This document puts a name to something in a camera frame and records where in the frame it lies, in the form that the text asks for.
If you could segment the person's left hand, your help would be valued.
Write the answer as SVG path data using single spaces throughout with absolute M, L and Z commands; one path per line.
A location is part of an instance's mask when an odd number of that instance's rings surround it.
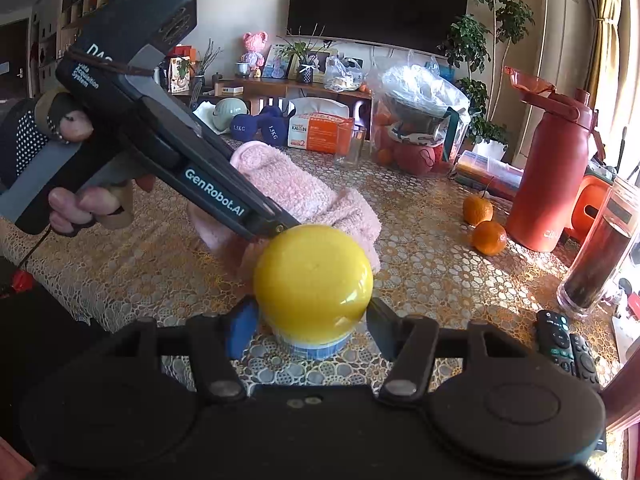
M 88 139 L 93 128 L 82 110 L 73 110 L 63 116 L 58 131 L 64 140 L 80 142 Z M 61 235 L 72 235 L 99 217 L 111 217 L 123 212 L 119 198 L 107 188 L 85 188 L 74 194 L 66 188 L 54 188 L 49 193 L 51 229 Z

